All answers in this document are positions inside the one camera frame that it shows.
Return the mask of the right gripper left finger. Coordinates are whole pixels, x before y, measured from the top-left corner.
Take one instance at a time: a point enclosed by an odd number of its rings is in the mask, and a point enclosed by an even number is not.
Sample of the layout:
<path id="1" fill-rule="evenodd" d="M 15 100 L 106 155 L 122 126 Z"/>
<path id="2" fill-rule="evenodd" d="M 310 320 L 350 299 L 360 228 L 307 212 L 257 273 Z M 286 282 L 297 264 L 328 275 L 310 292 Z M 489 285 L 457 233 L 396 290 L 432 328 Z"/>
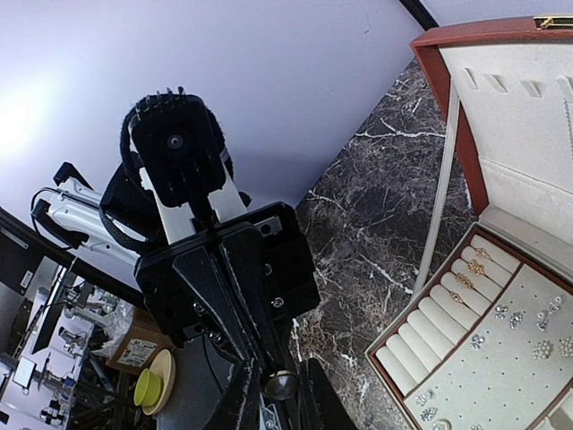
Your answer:
<path id="1" fill-rule="evenodd" d="M 215 429 L 258 429 L 260 368 L 255 359 L 239 365 L 214 414 Z"/>

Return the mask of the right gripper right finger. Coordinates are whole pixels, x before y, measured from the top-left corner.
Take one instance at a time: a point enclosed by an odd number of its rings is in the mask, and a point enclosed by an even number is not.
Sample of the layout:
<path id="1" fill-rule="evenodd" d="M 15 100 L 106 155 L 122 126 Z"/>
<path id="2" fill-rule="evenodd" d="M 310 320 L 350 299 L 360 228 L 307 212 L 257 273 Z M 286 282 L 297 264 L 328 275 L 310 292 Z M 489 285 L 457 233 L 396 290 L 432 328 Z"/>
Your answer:
<path id="1" fill-rule="evenodd" d="M 302 429 L 357 430 L 316 358 L 299 365 L 299 409 Z"/>

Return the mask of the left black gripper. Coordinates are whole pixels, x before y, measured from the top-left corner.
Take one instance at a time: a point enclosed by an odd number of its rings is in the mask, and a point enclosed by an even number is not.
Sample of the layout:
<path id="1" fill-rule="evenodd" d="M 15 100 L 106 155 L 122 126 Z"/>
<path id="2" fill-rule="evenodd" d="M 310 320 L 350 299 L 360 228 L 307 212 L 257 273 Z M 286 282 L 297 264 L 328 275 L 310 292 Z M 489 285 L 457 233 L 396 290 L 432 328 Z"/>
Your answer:
<path id="1" fill-rule="evenodd" d="M 218 348 L 277 372 L 291 319 L 320 302 L 314 271 L 295 210 L 277 202 L 143 256 L 135 278 L 176 347 L 214 332 Z"/>

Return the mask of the gold round earring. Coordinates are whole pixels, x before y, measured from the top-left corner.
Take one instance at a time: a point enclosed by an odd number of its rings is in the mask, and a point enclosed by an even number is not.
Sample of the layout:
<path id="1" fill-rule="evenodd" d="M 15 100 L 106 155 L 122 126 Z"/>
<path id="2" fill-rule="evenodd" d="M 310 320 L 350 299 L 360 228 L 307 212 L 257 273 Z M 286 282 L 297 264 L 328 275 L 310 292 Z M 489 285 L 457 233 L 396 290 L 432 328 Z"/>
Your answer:
<path id="1" fill-rule="evenodd" d="M 280 370 L 271 374 L 263 386 L 265 397 L 273 400 L 288 400 L 296 395 L 298 376 L 288 370 Z"/>

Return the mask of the wooden jewelry box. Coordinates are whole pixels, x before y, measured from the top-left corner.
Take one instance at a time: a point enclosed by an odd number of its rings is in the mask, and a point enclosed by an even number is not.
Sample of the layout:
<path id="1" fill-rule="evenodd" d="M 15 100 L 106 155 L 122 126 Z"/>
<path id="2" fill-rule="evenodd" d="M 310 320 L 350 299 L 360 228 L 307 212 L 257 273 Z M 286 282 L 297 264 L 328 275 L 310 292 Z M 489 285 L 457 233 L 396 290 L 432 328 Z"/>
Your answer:
<path id="1" fill-rule="evenodd" d="M 412 49 L 447 119 L 472 227 L 572 282 L 571 16 L 436 28 Z"/>

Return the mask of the beige jewelry tray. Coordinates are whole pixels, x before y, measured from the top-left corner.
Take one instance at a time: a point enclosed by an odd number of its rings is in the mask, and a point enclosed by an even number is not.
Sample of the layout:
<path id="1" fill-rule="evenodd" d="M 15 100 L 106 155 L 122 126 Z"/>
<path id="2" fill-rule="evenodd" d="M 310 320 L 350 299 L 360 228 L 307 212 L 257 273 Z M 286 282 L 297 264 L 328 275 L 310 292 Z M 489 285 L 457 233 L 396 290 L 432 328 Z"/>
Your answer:
<path id="1" fill-rule="evenodd" d="M 472 227 L 366 356 L 412 429 L 569 429 L 572 282 Z"/>

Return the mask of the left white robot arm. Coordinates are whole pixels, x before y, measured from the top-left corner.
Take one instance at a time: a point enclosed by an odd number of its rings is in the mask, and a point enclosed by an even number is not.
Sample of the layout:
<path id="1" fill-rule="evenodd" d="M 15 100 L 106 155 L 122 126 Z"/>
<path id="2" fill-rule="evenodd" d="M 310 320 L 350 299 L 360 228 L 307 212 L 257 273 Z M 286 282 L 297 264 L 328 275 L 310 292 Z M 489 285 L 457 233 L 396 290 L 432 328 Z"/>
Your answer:
<path id="1" fill-rule="evenodd" d="M 188 206 L 164 206 L 149 179 L 122 173 L 109 193 L 89 187 L 72 164 L 31 211 L 52 237 L 130 265 L 138 287 L 125 300 L 147 309 L 175 346 L 210 335 L 232 362 L 255 360 L 265 375 L 292 373 L 293 319 L 319 304 L 314 265 L 295 211 L 276 202 L 248 211 L 231 183 L 213 193 L 211 224 Z"/>

